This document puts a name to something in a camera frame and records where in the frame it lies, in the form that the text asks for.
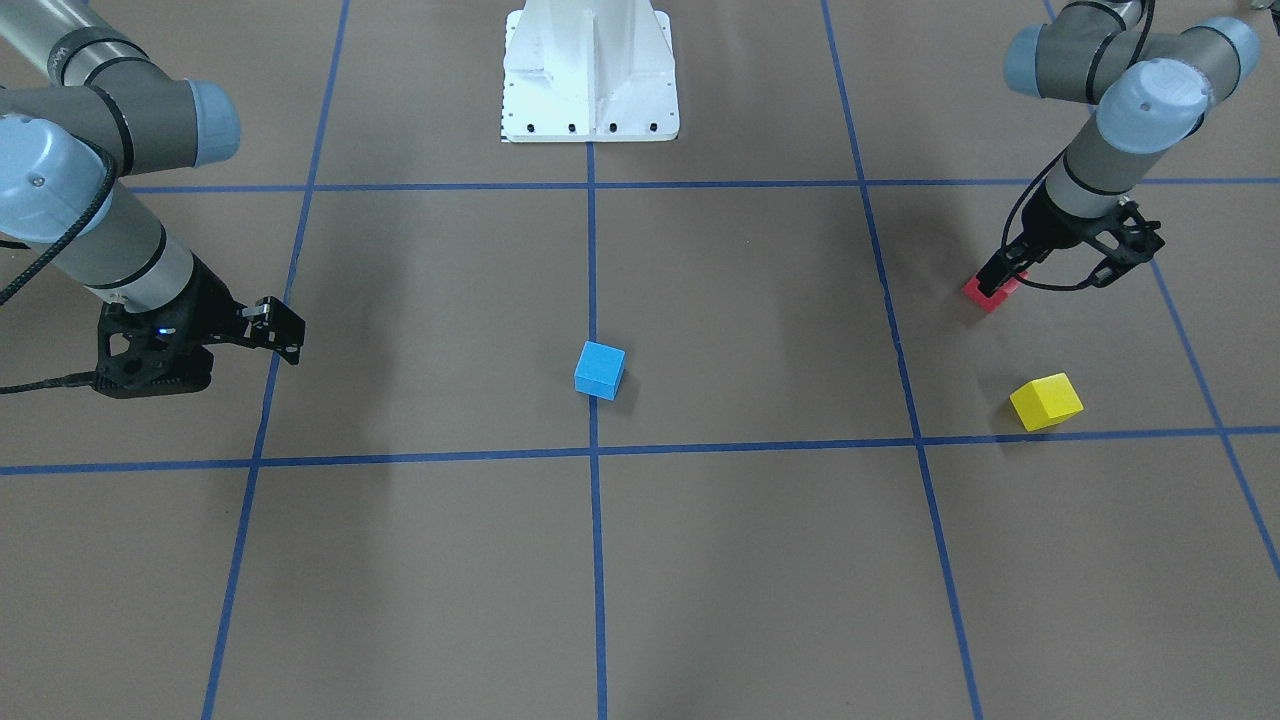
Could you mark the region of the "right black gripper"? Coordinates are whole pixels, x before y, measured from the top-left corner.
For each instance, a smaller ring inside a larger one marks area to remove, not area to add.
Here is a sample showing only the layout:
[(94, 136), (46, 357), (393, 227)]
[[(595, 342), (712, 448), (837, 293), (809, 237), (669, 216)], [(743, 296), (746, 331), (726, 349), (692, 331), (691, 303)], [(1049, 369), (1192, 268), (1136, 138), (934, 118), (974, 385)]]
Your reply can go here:
[(306, 322), (280, 299), (264, 297), (244, 306), (198, 258), (189, 282), (150, 313), (150, 324), (159, 338), (182, 348), (242, 341), (243, 347), (269, 350), (291, 366), (300, 364), (306, 336)]

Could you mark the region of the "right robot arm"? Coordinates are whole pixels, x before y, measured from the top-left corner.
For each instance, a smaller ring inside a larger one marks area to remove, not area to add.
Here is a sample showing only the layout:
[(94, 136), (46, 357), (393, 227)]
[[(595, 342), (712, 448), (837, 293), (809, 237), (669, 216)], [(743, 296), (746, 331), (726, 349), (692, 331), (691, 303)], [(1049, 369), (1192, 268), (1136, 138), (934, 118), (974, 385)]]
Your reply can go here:
[(297, 364), (305, 323), (280, 300), (236, 301), (124, 186), (233, 158), (241, 118), (214, 82), (177, 79), (82, 1), (5, 1), (3, 38), (47, 85), (3, 91), (3, 234), (102, 301), (114, 337), (161, 357), (230, 343)]

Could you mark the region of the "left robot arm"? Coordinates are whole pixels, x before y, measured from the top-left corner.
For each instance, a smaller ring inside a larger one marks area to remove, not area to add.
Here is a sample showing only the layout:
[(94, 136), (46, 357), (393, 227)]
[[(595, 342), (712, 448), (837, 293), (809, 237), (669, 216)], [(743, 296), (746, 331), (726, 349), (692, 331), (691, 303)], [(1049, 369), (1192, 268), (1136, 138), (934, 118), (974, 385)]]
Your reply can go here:
[(1027, 96), (1080, 102), (1091, 118), (1029, 183), (998, 250), (965, 284), (996, 309), (1052, 252), (1085, 245), (1098, 265), (1071, 288), (1103, 288), (1148, 263), (1165, 245), (1132, 190), (1158, 160), (1201, 128), (1239, 90), (1261, 58), (1244, 20), (1213, 17), (1178, 35), (1151, 31), (1152, 1), (1073, 1), (1029, 26), (1004, 60), (1006, 85)]

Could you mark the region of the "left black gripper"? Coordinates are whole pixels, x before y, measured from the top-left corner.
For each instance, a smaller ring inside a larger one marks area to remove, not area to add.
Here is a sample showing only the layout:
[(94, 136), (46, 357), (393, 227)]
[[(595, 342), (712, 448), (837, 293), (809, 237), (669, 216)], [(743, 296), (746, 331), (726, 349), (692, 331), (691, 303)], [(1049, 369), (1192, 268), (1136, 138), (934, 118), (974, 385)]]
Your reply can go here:
[(1020, 210), (1020, 233), (1010, 245), (998, 249), (977, 273), (977, 292), (993, 299), (1030, 263), (1042, 263), (1053, 251), (1074, 249), (1096, 237), (1107, 217), (1075, 217), (1062, 210), (1048, 195), (1032, 195)]

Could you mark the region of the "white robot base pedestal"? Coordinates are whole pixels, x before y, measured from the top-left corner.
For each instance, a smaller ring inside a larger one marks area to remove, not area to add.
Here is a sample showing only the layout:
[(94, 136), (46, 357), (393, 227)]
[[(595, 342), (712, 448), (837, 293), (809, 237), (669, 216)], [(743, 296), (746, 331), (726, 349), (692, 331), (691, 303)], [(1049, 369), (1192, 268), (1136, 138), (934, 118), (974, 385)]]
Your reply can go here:
[(504, 22), (500, 138), (637, 143), (680, 135), (672, 22), (649, 1), (526, 1)]

